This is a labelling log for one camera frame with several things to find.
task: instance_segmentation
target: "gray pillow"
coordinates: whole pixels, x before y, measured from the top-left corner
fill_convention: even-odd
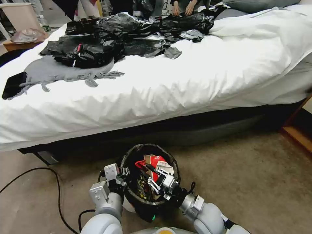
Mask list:
[[[248,14],[239,10],[229,8],[229,9],[225,9],[224,11],[222,11],[216,17],[216,20],[220,20],[220,19],[228,18],[228,17],[238,17],[238,16],[243,16],[243,15],[248,15]]]
[[[285,7],[297,4],[300,0],[223,0],[229,7],[246,13],[256,13],[273,7]]]

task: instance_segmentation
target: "beige carpet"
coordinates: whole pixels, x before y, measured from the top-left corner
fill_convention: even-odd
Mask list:
[[[177,160],[182,185],[216,204],[253,234],[308,234],[312,223],[312,160],[278,133],[247,132],[214,142],[167,147]],[[88,190],[115,155],[100,147],[72,153],[52,166],[61,176],[62,211],[78,230],[81,211],[93,209]],[[0,153],[0,188],[20,173],[44,164],[18,151]],[[153,226],[193,230],[177,210],[149,224],[124,211],[125,234]],[[85,214],[83,224],[92,216]],[[0,195],[0,233],[70,233],[57,209],[57,185],[49,171],[17,180]]]

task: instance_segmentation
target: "gray blanket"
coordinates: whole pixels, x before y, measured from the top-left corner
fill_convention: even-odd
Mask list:
[[[78,67],[68,67],[53,59],[52,56],[44,56],[41,59],[33,61],[26,69],[26,82],[20,84],[24,87],[16,96],[26,93],[27,89],[36,84],[41,84],[44,91],[48,92],[47,84],[64,80],[77,81],[85,80],[85,83],[90,87],[97,87],[98,84],[95,79],[115,79],[116,77],[124,75],[122,72],[110,70],[114,66],[114,59],[106,66],[99,68],[82,69]]]

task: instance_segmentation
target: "person's hand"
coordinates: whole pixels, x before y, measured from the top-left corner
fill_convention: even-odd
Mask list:
[[[192,0],[188,6],[186,7],[185,9],[185,15],[188,16],[188,15],[191,15],[193,13],[193,10],[194,10],[194,7],[195,7],[195,4],[197,3],[197,0]]]
[[[174,16],[179,16],[180,15],[180,10],[179,10],[179,3],[178,1],[173,2],[173,15]]]

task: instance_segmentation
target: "water bottle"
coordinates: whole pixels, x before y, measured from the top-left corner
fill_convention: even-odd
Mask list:
[[[40,26],[43,27],[43,29],[46,32],[51,31],[50,26],[49,26],[48,22],[45,20],[45,18],[43,17],[43,15],[39,15],[39,17],[40,17]]]

